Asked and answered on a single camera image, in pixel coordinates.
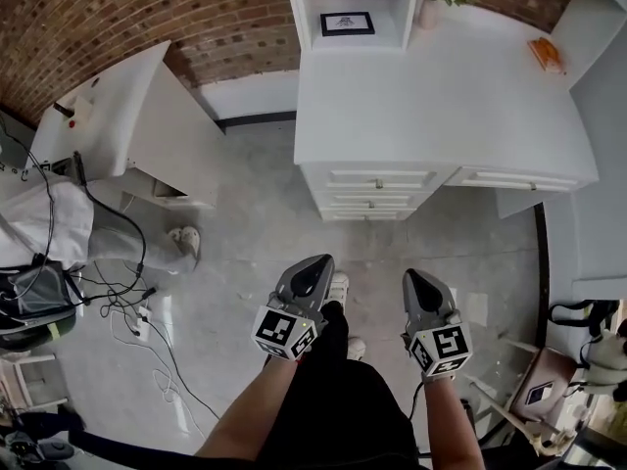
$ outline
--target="electrical outlet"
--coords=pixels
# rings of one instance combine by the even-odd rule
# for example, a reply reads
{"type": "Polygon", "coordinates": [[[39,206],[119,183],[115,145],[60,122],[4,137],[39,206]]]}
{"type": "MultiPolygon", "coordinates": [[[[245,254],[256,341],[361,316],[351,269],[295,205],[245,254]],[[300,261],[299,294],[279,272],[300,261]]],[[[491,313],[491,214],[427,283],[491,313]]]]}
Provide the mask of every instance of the electrical outlet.
{"type": "MultiPolygon", "coordinates": [[[[148,322],[152,321],[153,312],[150,311],[145,306],[140,306],[139,309],[137,310],[137,312],[141,315],[141,317],[144,317],[146,320],[148,320],[148,322]]],[[[144,322],[142,320],[142,318],[137,317],[137,328],[136,329],[137,329],[137,332],[139,332],[139,336],[137,336],[137,339],[139,341],[143,341],[143,342],[147,343],[148,342],[148,335],[149,335],[149,331],[150,331],[150,325],[148,325],[147,322],[144,322]]]]}

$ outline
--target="white desk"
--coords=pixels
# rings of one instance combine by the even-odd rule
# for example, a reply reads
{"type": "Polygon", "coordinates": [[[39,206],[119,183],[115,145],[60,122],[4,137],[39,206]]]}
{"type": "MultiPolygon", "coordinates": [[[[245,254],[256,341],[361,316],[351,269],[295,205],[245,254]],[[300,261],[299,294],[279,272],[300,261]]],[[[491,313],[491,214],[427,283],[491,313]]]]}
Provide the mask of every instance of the white desk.
{"type": "Polygon", "coordinates": [[[93,108],[72,118],[48,108],[32,153],[53,163],[79,151],[89,180],[106,179],[164,207],[214,207],[223,133],[163,63],[168,47],[127,58],[59,99],[65,108],[78,98],[93,108]]]}

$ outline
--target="drawer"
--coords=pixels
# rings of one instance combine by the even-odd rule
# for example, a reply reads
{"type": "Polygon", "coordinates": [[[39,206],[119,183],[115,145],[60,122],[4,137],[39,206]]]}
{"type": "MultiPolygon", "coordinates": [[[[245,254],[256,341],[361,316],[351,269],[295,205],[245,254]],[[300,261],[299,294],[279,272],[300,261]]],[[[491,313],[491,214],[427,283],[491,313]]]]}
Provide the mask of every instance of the drawer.
{"type": "Polygon", "coordinates": [[[313,192],[320,209],[416,209],[431,196],[428,192],[333,191],[313,192]]]}
{"type": "Polygon", "coordinates": [[[407,219],[414,209],[387,210],[387,211],[355,211],[321,209],[320,215],[324,221],[401,221],[407,219]]]}
{"type": "Polygon", "coordinates": [[[456,170],[416,163],[303,164],[312,190],[434,191],[456,170]]]}
{"type": "Polygon", "coordinates": [[[462,167],[445,184],[447,186],[485,186],[547,192],[568,192],[579,187],[579,181],[576,179],[475,167],[462,167]]]}

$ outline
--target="gray pants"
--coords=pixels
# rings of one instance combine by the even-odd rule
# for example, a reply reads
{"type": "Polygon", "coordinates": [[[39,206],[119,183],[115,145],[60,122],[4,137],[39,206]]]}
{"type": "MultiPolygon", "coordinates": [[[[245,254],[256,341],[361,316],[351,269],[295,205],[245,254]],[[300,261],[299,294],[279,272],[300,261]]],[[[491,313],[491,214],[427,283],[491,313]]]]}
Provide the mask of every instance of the gray pants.
{"type": "MultiPolygon", "coordinates": [[[[144,265],[175,273],[189,273],[196,267],[196,257],[187,244],[174,242],[167,233],[151,233],[142,228],[146,237],[144,265]]],[[[96,206],[94,228],[89,237],[89,261],[123,259],[138,263],[142,242],[137,231],[127,221],[96,206]]]]}

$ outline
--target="white cloth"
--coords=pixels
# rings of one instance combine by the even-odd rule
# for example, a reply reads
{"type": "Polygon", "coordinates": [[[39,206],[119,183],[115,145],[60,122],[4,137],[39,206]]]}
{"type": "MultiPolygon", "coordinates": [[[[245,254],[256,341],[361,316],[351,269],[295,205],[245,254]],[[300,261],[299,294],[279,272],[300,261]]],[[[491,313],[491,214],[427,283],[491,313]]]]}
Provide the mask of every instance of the white cloth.
{"type": "MultiPolygon", "coordinates": [[[[46,172],[55,200],[55,227],[49,259],[64,268],[87,263],[94,208],[85,193],[68,178],[46,172]]],[[[0,172],[0,267],[30,264],[48,243],[50,199],[36,169],[24,179],[0,172]]]]}

